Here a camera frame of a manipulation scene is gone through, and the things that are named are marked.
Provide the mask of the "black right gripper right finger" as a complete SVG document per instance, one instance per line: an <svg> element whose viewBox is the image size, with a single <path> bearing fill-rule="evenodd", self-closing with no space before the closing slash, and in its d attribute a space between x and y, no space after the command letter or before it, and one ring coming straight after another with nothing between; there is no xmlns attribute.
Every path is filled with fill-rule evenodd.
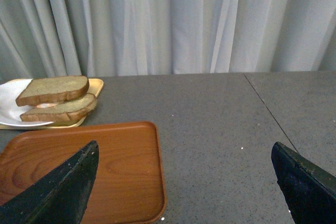
<svg viewBox="0 0 336 224"><path fill-rule="evenodd" d="M335 223L335 176L280 142L271 161L295 223Z"/></svg>

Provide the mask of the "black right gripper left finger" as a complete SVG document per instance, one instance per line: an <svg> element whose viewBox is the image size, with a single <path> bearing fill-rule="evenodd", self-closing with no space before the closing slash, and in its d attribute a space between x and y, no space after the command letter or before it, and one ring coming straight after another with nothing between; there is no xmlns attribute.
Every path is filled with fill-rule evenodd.
<svg viewBox="0 0 336 224"><path fill-rule="evenodd" d="M98 164L99 145L91 141L1 205L1 223L81 223Z"/></svg>

